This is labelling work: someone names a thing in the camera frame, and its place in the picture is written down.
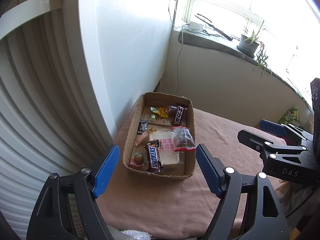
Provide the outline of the Snickers bar English label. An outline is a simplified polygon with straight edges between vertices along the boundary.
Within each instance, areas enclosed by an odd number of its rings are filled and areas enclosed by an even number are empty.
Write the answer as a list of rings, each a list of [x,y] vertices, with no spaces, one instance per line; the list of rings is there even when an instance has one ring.
[[[146,155],[148,158],[148,172],[159,173],[163,169],[163,165],[160,161],[158,148],[160,146],[159,140],[152,140],[144,145]]]

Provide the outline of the pink sachet packet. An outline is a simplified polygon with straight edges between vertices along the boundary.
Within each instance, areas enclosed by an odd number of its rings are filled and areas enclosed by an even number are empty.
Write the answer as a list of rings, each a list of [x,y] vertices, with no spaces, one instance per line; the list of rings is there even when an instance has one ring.
[[[138,147],[140,144],[145,142],[149,138],[148,132],[144,131],[142,134],[140,134],[136,140],[135,140],[135,146]]]

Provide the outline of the braised egg pink pack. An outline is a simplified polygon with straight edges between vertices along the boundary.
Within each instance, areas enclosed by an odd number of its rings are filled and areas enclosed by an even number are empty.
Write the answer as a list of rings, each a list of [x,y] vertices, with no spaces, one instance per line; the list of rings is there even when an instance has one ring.
[[[133,168],[144,169],[147,164],[147,157],[145,153],[133,153],[130,159],[130,166]]]

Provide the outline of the date snack clear red bag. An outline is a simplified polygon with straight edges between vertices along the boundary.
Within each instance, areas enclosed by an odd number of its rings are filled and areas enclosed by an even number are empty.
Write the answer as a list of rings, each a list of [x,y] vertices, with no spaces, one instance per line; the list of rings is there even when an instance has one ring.
[[[171,128],[174,139],[175,152],[195,151],[195,141],[189,128],[183,126],[174,126]]]

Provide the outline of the potted spider plant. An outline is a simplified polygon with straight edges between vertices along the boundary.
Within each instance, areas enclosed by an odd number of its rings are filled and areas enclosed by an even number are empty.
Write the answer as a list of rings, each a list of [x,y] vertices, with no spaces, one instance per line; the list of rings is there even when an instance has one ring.
[[[260,77],[263,75],[263,70],[267,72],[268,64],[266,55],[265,45],[259,40],[260,32],[264,30],[264,21],[259,26],[258,31],[252,30],[251,36],[241,35],[237,50],[245,54],[246,56],[254,59],[257,58],[257,66],[254,68],[260,69]]]

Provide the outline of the yellow candy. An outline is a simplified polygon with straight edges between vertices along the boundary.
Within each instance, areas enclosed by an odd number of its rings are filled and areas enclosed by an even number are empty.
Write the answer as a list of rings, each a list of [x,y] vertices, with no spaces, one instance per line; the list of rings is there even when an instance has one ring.
[[[166,112],[166,110],[165,110],[165,108],[163,108],[163,107],[160,107],[159,108],[160,109],[160,116],[161,116],[161,118],[168,118],[169,116],[168,116],[168,113]]]

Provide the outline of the white power strip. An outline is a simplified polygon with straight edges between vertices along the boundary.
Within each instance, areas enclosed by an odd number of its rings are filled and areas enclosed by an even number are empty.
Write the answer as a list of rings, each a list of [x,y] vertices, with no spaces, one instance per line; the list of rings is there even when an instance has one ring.
[[[184,25],[184,29],[191,33],[201,33],[203,30],[203,24],[196,23],[196,22],[189,22]]]

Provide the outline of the white cabinet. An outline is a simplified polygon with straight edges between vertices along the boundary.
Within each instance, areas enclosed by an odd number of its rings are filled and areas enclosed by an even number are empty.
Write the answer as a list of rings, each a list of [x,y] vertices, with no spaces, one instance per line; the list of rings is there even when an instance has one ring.
[[[172,0],[63,0],[81,110],[94,135],[114,141],[137,99],[164,74]]]

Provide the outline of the white radiator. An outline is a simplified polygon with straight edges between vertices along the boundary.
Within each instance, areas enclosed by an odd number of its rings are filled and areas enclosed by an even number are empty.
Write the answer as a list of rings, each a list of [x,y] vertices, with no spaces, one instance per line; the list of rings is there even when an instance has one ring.
[[[95,0],[26,0],[1,16],[1,213],[25,239],[51,173],[112,143]]]

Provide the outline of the green candy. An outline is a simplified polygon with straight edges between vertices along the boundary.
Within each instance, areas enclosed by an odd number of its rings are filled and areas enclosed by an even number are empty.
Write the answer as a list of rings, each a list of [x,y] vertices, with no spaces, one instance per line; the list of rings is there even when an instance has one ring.
[[[161,116],[161,110],[158,107],[150,107],[150,120],[156,120],[158,116]]]

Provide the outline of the pink table cloth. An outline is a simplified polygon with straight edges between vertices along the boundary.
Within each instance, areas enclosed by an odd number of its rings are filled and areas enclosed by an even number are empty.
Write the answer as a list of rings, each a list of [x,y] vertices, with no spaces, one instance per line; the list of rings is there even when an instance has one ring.
[[[243,174],[262,169],[257,152],[240,144],[245,125],[199,109],[194,110],[195,140],[205,144],[224,165]],[[97,204],[107,225],[118,230],[148,232],[155,238],[202,236],[218,205],[199,167],[185,180],[159,178],[128,171],[119,162]]]

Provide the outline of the brown cardboard box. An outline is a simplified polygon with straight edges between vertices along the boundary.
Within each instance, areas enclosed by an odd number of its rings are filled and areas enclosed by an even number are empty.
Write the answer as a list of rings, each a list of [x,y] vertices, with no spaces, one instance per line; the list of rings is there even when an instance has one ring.
[[[123,164],[146,176],[185,180],[195,170],[191,101],[148,92],[137,101],[123,150]]]

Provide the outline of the black candy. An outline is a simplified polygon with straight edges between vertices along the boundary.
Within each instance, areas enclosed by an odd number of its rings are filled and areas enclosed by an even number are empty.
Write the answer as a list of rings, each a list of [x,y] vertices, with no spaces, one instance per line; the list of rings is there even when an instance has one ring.
[[[140,120],[137,133],[143,134],[144,132],[146,132],[148,130],[148,124],[149,124],[148,120]]]

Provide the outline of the packaged sliced toast bread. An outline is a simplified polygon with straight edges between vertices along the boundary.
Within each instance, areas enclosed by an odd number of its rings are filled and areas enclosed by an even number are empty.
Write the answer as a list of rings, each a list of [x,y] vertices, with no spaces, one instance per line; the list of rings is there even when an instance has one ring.
[[[170,128],[150,128],[148,130],[149,140],[159,140],[158,148],[160,161],[164,168],[171,169],[178,167],[180,156],[174,150],[173,132]]]

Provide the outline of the Snickers bar Chinese label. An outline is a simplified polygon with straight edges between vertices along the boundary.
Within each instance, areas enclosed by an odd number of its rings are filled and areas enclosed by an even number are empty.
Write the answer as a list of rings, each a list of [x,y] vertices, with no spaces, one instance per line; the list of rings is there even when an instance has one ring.
[[[173,125],[181,124],[184,114],[188,109],[188,105],[186,104],[178,103],[177,106],[178,106],[178,110],[177,110],[176,116],[173,117],[173,121],[171,122]]]

